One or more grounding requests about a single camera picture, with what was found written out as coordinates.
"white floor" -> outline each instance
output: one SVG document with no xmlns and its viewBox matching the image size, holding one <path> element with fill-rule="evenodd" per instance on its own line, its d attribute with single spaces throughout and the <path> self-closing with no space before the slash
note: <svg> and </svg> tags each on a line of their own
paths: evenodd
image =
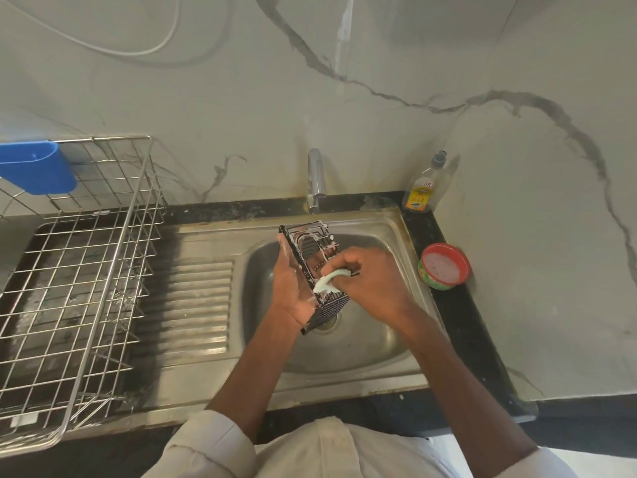
<svg viewBox="0 0 637 478">
<path fill-rule="evenodd" d="M 456 469 L 461 478 L 473 478 L 462 451 L 453 435 L 437 436 L 431 439 L 440 454 Z M 613 478 L 637 477 L 637 459 L 617 458 L 605 454 L 591 454 L 563 449 L 552 449 L 563 459 L 579 478 Z"/>
</svg>

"person's right arm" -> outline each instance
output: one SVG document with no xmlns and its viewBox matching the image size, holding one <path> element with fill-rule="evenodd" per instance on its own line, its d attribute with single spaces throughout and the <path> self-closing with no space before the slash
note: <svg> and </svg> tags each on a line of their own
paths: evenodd
<svg viewBox="0 0 637 478">
<path fill-rule="evenodd" d="M 429 381 L 475 478 L 491 478 L 537 450 L 537 445 L 462 363 L 437 323 L 414 302 L 391 253 L 350 248 L 327 262 L 359 270 L 332 283 L 408 344 Z"/>
</svg>

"soapy water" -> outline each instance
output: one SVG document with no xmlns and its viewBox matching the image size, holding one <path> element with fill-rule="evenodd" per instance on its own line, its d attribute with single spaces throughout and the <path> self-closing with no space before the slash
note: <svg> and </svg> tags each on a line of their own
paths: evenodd
<svg viewBox="0 0 637 478">
<path fill-rule="evenodd" d="M 422 258 L 422 264 L 432 277 L 445 283 L 460 280 L 460 269 L 449 257 L 439 253 L 428 253 Z"/>
</svg>

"red and green plastic container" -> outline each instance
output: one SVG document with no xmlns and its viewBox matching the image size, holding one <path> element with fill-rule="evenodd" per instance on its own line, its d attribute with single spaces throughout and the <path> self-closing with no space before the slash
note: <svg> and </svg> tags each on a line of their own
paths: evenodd
<svg viewBox="0 0 637 478">
<path fill-rule="evenodd" d="M 425 248 L 418 262 L 420 278 L 431 288 L 448 290 L 463 283 L 471 265 L 462 250 L 447 243 L 434 243 Z"/>
</svg>

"blue utensil holder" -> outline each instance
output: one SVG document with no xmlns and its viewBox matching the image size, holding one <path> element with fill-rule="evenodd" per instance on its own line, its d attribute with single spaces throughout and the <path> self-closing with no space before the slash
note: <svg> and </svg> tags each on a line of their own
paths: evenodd
<svg viewBox="0 0 637 478">
<path fill-rule="evenodd" d="M 0 144 L 0 176 L 30 194 L 68 193 L 78 184 L 52 141 Z"/>
</svg>

